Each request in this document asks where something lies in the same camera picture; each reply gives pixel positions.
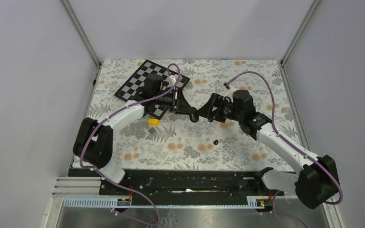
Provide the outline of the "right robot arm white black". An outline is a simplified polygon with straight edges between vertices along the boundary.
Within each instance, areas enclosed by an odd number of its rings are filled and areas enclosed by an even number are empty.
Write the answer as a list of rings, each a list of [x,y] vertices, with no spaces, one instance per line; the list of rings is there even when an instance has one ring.
[[[237,90],[231,97],[213,93],[198,110],[198,116],[210,122],[238,122],[241,130],[254,140],[266,145],[280,156],[293,173],[265,168],[253,183],[254,191],[261,196],[271,190],[295,195],[308,208],[315,209],[328,199],[341,194],[336,163],[328,155],[323,157],[279,134],[272,120],[256,111],[252,96],[247,90]]]

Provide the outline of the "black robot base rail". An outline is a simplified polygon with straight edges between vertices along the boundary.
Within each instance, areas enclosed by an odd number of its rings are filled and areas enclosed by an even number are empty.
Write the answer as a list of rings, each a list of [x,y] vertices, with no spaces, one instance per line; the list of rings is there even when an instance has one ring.
[[[153,203],[238,203],[246,197],[269,199],[254,171],[173,171],[126,169],[120,185],[137,190]]]

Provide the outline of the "black earbud case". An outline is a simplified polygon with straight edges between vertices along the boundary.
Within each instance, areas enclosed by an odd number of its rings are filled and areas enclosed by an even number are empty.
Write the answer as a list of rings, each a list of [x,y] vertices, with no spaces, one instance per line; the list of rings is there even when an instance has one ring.
[[[199,116],[197,115],[197,113],[192,113],[189,114],[189,119],[192,123],[196,123],[199,121]]]

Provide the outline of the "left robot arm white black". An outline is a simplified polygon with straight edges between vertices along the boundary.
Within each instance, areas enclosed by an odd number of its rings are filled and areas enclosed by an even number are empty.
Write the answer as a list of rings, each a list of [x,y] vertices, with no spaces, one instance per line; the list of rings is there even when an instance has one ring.
[[[188,104],[182,90],[176,86],[178,76],[171,78],[173,86],[163,91],[165,80],[159,75],[150,74],[135,96],[102,122],[87,117],[81,123],[73,154],[80,158],[80,162],[88,162],[89,168],[99,171],[104,178],[109,179],[110,189],[116,195],[125,194],[128,183],[123,179],[125,171],[112,160],[114,131],[124,129],[156,107],[168,108],[174,114],[188,115],[194,123],[199,120],[197,109]]]

